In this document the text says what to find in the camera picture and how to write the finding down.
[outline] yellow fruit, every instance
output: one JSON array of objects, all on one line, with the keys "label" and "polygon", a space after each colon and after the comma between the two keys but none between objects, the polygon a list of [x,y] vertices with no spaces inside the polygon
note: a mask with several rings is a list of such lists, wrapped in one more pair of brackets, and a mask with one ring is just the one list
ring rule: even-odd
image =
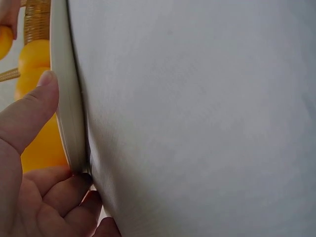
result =
[{"label": "yellow fruit", "polygon": [[33,90],[36,87],[42,73],[48,70],[50,70],[50,68],[35,68],[22,74],[15,86],[14,99],[22,99],[24,95]]},{"label": "yellow fruit", "polygon": [[7,26],[0,26],[0,60],[8,54],[11,49],[12,43],[12,30]]},{"label": "yellow fruit", "polygon": [[49,41],[46,39],[28,43],[19,56],[18,70],[20,74],[39,67],[50,67]]},{"label": "yellow fruit", "polygon": [[45,124],[34,141],[24,150],[21,161],[24,173],[49,166],[67,165],[56,115]]}]

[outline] white tablecloth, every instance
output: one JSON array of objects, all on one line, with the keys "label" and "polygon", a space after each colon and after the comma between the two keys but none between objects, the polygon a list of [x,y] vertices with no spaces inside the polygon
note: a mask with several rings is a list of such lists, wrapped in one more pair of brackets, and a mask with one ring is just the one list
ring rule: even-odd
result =
[{"label": "white tablecloth", "polygon": [[123,236],[315,236],[314,0],[70,13],[92,172]]}]

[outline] wicker basket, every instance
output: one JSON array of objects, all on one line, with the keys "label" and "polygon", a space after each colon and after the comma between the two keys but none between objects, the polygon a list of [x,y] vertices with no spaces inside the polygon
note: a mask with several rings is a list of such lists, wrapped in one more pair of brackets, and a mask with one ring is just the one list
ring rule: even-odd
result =
[{"label": "wicker basket", "polygon": [[[24,45],[33,40],[49,40],[49,18],[51,0],[21,0],[25,6]],[[0,74],[0,82],[18,78],[18,69],[12,69]]]}]

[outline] skin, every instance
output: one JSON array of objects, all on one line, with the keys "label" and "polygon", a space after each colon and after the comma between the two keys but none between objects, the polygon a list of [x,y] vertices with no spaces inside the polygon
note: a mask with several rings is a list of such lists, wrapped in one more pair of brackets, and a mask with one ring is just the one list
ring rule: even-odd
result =
[{"label": "skin", "polygon": [[12,29],[15,40],[20,6],[21,0],[0,0],[0,24]]},{"label": "skin", "polygon": [[22,174],[20,156],[55,113],[58,95],[56,75],[45,72],[35,90],[0,113],[0,236],[119,237],[112,218],[96,229],[102,202],[88,192],[88,174],[72,176],[63,166]]}]

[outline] white plate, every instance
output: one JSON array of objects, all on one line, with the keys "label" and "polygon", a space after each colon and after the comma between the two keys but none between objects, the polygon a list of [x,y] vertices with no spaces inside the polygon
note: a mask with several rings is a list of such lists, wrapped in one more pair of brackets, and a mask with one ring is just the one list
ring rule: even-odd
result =
[{"label": "white plate", "polygon": [[73,172],[82,172],[87,163],[84,121],[66,0],[51,1],[50,66],[58,76],[57,118],[67,161]]}]

